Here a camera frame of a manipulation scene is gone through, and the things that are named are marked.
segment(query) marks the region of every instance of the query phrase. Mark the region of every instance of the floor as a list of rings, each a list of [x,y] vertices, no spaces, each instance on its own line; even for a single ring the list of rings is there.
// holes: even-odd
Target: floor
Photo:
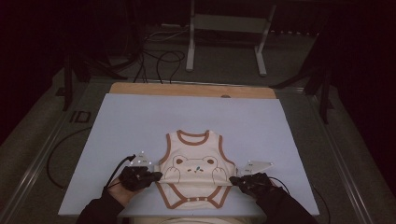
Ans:
[[[137,81],[159,82],[158,70],[163,82],[267,87],[296,75],[315,42],[310,36],[270,34],[263,51],[268,76],[260,77],[253,53],[254,41],[250,38],[222,35],[217,39],[220,41],[208,41],[208,34],[201,35],[197,40],[194,71],[190,73],[184,69],[185,59],[178,64],[180,52],[187,54],[188,36],[185,33],[175,38],[153,36],[157,41],[145,45],[142,71],[146,72],[146,78],[141,73]],[[169,50],[174,53],[162,57]],[[172,63],[159,62],[159,57]],[[122,58],[113,57],[112,62],[122,62]],[[119,74],[128,77],[126,81],[133,81],[141,67],[139,62]],[[58,216],[58,209],[89,136],[87,128],[93,125],[103,97],[116,81],[98,71],[92,73],[89,83],[75,81],[74,102],[63,112],[64,98],[55,96],[63,86],[61,70],[50,90],[0,147],[1,223],[76,221],[75,217]],[[316,97],[304,95],[305,83],[303,79],[276,90],[276,96],[284,107],[313,186],[320,212],[318,222],[396,223],[396,200],[341,104],[337,89],[331,88],[332,107],[326,125],[318,116]],[[88,122],[76,122],[71,119],[74,111],[90,112],[91,117]],[[48,173],[58,187],[50,181]]]

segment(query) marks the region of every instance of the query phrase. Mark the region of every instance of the dark background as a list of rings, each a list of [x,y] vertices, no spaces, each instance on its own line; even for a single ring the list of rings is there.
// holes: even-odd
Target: dark background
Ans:
[[[189,22],[189,1],[1,1],[0,3],[0,143],[51,86],[63,67],[64,36],[94,59],[106,59],[106,47],[125,26]],[[200,1],[197,11],[255,15],[224,1]],[[244,1],[257,4],[260,1]],[[395,71],[396,6],[378,1],[286,1],[279,5],[272,29],[316,35],[307,66],[324,63],[332,69],[332,84],[358,127],[378,168],[396,195]]]

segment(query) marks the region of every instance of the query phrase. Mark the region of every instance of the glove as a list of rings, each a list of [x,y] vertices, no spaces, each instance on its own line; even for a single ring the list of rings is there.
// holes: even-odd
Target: glove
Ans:
[[[125,166],[119,180],[130,191],[148,188],[152,182],[159,181],[163,176],[160,172],[150,172],[146,166]]]
[[[256,199],[275,188],[266,173],[244,175],[242,177],[231,176],[230,181],[234,186],[239,187],[243,193]]]

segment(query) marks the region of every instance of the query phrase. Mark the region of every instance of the white board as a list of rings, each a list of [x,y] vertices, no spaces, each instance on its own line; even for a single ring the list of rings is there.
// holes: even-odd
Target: white board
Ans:
[[[265,172],[280,179],[310,214],[318,207],[280,102],[277,99],[234,99],[190,96],[107,94],[99,110],[59,215],[77,216],[99,198],[116,166],[145,151],[158,163],[166,151],[167,133],[211,130],[223,136],[226,157],[243,167],[249,160],[269,161]],[[157,187],[133,198],[125,216],[260,216],[261,209],[237,187],[220,209],[167,209]]]

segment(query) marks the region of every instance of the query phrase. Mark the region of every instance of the sleeve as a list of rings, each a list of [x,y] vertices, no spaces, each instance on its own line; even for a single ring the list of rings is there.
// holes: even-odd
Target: sleeve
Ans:
[[[82,210],[77,224],[116,224],[117,215],[124,209],[106,189],[102,192],[100,199],[92,200]]]
[[[317,221],[282,188],[271,189],[256,204],[267,215],[265,224],[318,224]]]

